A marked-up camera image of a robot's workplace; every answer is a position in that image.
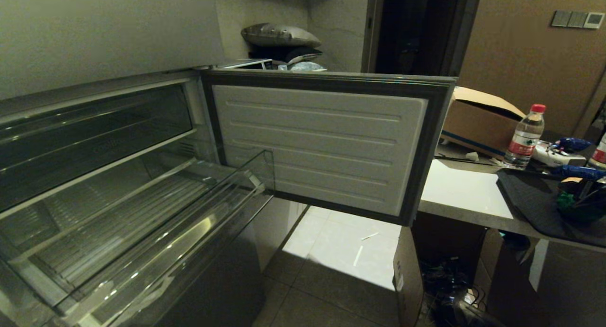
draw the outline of open freezer door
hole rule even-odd
[[[276,196],[411,225],[455,86],[452,77],[201,72],[222,162],[273,152]]]

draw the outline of bottle label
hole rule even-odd
[[[604,152],[603,150],[596,150],[595,152],[593,152],[591,159],[599,161],[602,164],[606,164],[606,152]]]
[[[519,155],[532,155],[537,142],[539,142],[539,139],[514,135],[511,143],[509,143],[509,152]]]

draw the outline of light switch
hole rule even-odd
[[[584,27],[585,19],[587,19],[587,12],[573,11],[568,27]]]
[[[599,29],[602,21],[604,21],[603,12],[590,12],[583,27],[585,29]]]
[[[572,11],[556,10],[553,15],[552,27],[567,27]]]

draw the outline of red bottle cap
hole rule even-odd
[[[547,109],[547,107],[545,105],[540,105],[539,103],[535,103],[530,107],[530,111],[537,113],[544,113],[545,109]]]

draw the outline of white table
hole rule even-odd
[[[493,173],[455,169],[435,159],[431,163],[419,211],[606,253],[606,247],[545,236],[523,217],[514,216],[496,185],[497,179]]]

